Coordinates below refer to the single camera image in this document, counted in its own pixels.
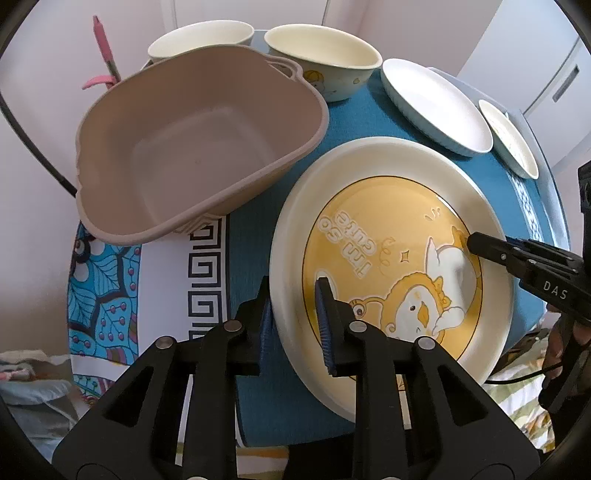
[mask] cartoon duck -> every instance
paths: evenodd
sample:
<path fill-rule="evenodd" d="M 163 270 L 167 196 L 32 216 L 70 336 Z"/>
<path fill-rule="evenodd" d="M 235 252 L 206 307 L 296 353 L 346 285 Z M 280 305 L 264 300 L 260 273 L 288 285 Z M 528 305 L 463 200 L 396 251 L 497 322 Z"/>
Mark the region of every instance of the cartoon duck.
<path fill-rule="evenodd" d="M 317 70 L 306 70 L 304 78 L 312 84 L 312 86 L 320 93 L 324 92 L 324 75 Z"/>
<path fill-rule="evenodd" d="M 476 273 L 464 250 L 465 239 L 455 228 L 452 234 L 454 244 L 439 249 L 429 238 L 426 273 L 401 278 L 385 299 L 352 300 L 355 316 L 362 318 L 366 305 L 378 302 L 382 305 L 380 328 L 386 335 L 408 342 L 426 335 L 441 343 L 445 330 L 462 324 L 476 293 Z"/>

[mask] yellow plate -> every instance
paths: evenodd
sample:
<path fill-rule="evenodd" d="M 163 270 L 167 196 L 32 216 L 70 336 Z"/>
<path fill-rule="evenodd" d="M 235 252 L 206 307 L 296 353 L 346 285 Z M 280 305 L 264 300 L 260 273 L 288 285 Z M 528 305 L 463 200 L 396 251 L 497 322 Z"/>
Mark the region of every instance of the yellow plate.
<path fill-rule="evenodd" d="M 355 381 L 324 366 L 314 282 L 386 335 L 435 338 L 478 382 L 511 324 L 506 270 L 466 248 L 474 231 L 503 238 L 492 207 L 450 160 L 391 137 L 362 138 L 320 157 L 295 184 L 271 248 L 271 301 L 283 348 L 324 405 L 355 419 Z"/>

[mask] plate rim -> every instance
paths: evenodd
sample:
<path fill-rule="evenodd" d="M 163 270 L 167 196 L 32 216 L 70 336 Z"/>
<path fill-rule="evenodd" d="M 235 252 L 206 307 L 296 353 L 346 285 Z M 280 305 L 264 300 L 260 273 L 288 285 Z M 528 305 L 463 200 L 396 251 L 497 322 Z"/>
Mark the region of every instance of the plate rim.
<path fill-rule="evenodd" d="M 457 165 L 455 165 L 452 161 L 448 158 L 443 156 L 442 154 L 434 151 L 433 149 L 426 147 L 425 145 L 412 142 L 410 140 L 405 140 L 402 138 L 397 137 L 365 137 L 356 140 L 352 140 L 341 144 L 332 150 L 329 150 L 327 153 L 322 155 L 312 166 L 310 166 L 298 179 L 290 194 L 288 195 L 285 203 L 281 209 L 281 213 L 277 220 L 277 224 L 275 227 L 275 232 L 273 235 L 273 241 L 271 245 L 271 255 L 269 260 L 269 284 L 271 290 L 271 304 L 273 308 L 273 315 L 275 318 L 275 324 L 277 327 L 277 331 L 280 337 L 280 341 L 282 347 L 287 355 L 287 358 L 290 361 L 295 373 L 298 375 L 299 379 L 306 385 L 308 390 L 327 408 L 335 412 L 336 414 L 350 420 L 355 420 L 355 402 L 353 399 L 353 404 L 349 405 L 349 408 L 346 406 L 348 403 L 346 400 L 342 398 L 338 398 L 337 390 L 344 391 L 348 388 L 352 388 L 353 391 L 355 390 L 355 385 L 350 383 L 349 385 L 345 385 L 344 382 L 353 382 L 350 378 L 333 378 L 328 375 L 326 368 L 324 367 L 324 363 L 322 362 L 322 352 L 320 348 L 318 348 L 318 355 L 314 354 L 314 356 L 318 357 L 316 360 L 310 359 L 306 356 L 306 343 L 304 337 L 307 335 L 303 332 L 301 328 L 300 319 L 297 318 L 297 314 L 292 313 L 291 315 L 285 314 L 286 308 L 285 304 L 289 303 L 289 299 L 283 294 L 285 289 L 287 288 L 288 281 L 286 279 L 287 275 L 285 274 L 288 264 L 288 261 L 285 259 L 289 257 L 288 255 L 284 254 L 285 250 L 285 241 L 284 237 L 287 236 L 287 231 L 290 223 L 289 223 L 289 216 L 291 212 L 294 210 L 294 207 L 297 206 L 298 200 L 302 197 L 301 192 L 304 188 L 308 185 L 309 182 L 314 181 L 314 175 L 317 171 L 322 168 L 325 168 L 325 165 L 329 165 L 331 162 L 334 162 L 335 159 L 338 159 L 341 155 L 346 154 L 349 151 L 356 150 L 358 148 L 363 148 L 367 145 L 373 144 L 394 144 L 397 147 L 410 147 L 416 148 L 421 150 L 423 153 L 428 154 L 434 159 L 440 160 L 445 163 L 445 165 L 449 168 L 454 170 L 454 174 L 461 176 L 464 181 L 466 181 L 471 189 L 478 195 L 485 205 L 488 207 L 491 224 L 494 229 L 497 230 L 499 237 L 505 238 L 502 226 L 491 206 L 488 202 L 480 188 L 474 183 L 474 181 Z M 362 180 L 365 178 L 374 177 L 375 175 L 370 174 L 367 176 L 360 176 L 358 180 Z M 486 367 L 483 369 L 483 374 L 477 381 L 479 383 L 483 383 L 484 380 L 488 377 L 491 373 L 492 369 L 494 368 L 498 357 L 502 353 L 502 349 L 505 345 L 509 328 L 511 326 L 511 319 L 513 314 L 513 306 L 514 306 L 514 297 L 515 297 L 515 289 L 514 283 L 511 276 L 506 272 L 504 267 L 496 264 L 489 264 L 487 268 L 487 272 L 493 272 L 495 274 L 495 270 L 497 267 L 502 269 L 504 273 L 503 276 L 506 276 L 506 285 L 502 286 L 501 288 L 506 288 L 506 295 L 507 295 L 507 302 L 506 302 L 506 319 L 501 319 L 500 321 L 496 322 L 499 325 L 499 342 L 496 349 L 494 349 L 494 354 L 491 355 L 491 360 L 488 361 Z M 290 323 L 289 319 L 284 317 L 291 317 L 292 321 Z M 466 348 L 464 353 L 460 356 L 460 359 L 469 348 Z M 317 360 L 320 360 L 322 365 L 314 364 Z"/>

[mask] pink clip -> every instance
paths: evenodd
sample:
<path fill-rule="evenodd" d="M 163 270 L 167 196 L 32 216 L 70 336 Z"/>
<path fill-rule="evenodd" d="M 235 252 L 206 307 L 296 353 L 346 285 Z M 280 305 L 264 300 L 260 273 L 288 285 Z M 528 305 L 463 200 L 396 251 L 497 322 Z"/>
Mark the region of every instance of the pink clip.
<path fill-rule="evenodd" d="M 94 85 L 101 85 L 104 83 L 107 87 L 107 90 L 110 89 L 115 83 L 117 83 L 117 79 L 112 75 L 99 75 L 98 77 L 92 77 L 88 82 L 82 85 L 82 90 L 86 90 L 87 88 L 93 87 Z"/>

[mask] cabinet handle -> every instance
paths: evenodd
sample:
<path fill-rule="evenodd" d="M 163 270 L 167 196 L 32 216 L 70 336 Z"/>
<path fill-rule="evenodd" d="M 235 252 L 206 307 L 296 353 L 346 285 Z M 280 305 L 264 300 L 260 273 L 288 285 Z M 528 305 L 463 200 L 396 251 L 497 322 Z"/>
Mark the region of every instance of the cabinet handle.
<path fill-rule="evenodd" d="M 552 96 L 552 100 L 554 101 L 554 103 L 558 102 L 558 100 L 560 100 L 560 98 L 564 95 L 566 90 L 569 89 L 570 85 L 573 83 L 573 81 L 579 74 L 579 71 L 579 66 L 575 65 L 573 71 L 569 73 L 569 76 L 565 78 L 563 84 L 560 87 L 558 87 L 558 90 L 556 90 L 556 93 Z"/>

